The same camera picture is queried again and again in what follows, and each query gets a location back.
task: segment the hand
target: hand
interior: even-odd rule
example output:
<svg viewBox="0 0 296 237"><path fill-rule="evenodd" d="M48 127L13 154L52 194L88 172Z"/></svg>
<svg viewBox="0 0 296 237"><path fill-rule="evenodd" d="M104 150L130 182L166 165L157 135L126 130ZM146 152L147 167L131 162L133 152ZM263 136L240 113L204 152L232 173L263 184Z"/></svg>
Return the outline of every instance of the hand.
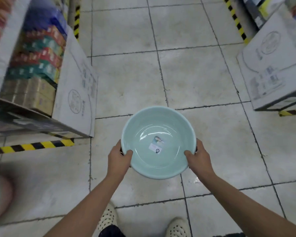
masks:
<svg viewBox="0 0 296 237"><path fill-rule="evenodd" d="M109 153L108 172L106 176L122 181L127 170L129 169L130 161L133 156L133 151L128 150L126 155L122 155L120 153L120 149L121 140L118 141L116 146L113 146L111 152Z"/></svg>
<svg viewBox="0 0 296 237"><path fill-rule="evenodd" d="M197 140L197 152L192 154L189 150L184 152L189 168L197 175L201 180L208 175L215 174L213 167L210 162L210 156L205 150L203 143Z"/></svg>

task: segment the light blue plastic basin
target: light blue plastic basin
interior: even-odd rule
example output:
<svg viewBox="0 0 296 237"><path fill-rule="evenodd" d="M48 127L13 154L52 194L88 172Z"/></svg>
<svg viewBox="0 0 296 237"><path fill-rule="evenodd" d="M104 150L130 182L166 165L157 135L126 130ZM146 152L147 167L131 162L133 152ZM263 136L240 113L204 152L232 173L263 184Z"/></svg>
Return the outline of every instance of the light blue plastic basin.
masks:
<svg viewBox="0 0 296 237"><path fill-rule="evenodd" d="M187 168L185 150L196 151L196 136L179 112L152 106L133 115L122 132L124 155L131 149L131 167L151 179L168 179Z"/></svg>

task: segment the white tile floor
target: white tile floor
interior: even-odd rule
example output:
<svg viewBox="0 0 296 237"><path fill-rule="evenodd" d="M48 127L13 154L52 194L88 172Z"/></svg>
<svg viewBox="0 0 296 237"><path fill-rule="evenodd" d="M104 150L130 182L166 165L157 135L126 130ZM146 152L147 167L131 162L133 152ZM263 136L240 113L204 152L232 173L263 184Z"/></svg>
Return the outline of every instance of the white tile floor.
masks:
<svg viewBox="0 0 296 237"><path fill-rule="evenodd" d="M178 109L219 176L296 223L296 117L252 110L235 58L244 45L222 0L82 0L80 16L79 41L99 73L96 136L0 156L16 187L0 236L46 233L104 178L129 116L151 105ZM163 236L175 216L190 220L194 237L241 231L189 169L162 181L129 169L112 202L127 236Z"/></svg>

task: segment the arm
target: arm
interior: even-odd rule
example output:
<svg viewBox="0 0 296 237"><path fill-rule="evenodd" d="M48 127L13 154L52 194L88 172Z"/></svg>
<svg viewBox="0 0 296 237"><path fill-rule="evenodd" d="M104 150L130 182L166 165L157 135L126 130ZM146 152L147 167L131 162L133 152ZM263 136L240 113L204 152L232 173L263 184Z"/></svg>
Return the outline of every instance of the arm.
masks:
<svg viewBox="0 0 296 237"><path fill-rule="evenodd" d="M121 155L121 140L109 154L108 172L73 210L60 220L45 237L91 237L112 195L126 174L133 152Z"/></svg>
<svg viewBox="0 0 296 237"><path fill-rule="evenodd" d="M238 191L213 171L210 156L197 139L197 153L185 151L190 169L249 237L296 237L296 225Z"/></svg>

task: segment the white perforated shoe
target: white perforated shoe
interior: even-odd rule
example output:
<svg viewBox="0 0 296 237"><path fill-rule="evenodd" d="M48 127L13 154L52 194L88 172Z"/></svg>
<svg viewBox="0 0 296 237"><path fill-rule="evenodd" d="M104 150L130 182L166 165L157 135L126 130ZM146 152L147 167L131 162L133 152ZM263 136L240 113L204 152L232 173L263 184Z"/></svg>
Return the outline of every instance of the white perforated shoe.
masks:
<svg viewBox="0 0 296 237"><path fill-rule="evenodd" d="M103 215L98 223L97 230L101 232L110 225L117 226L117 213L112 203L109 203L103 212Z"/></svg>
<svg viewBox="0 0 296 237"><path fill-rule="evenodd" d="M191 237L188 222L181 218L174 218L169 224L166 237Z"/></svg>

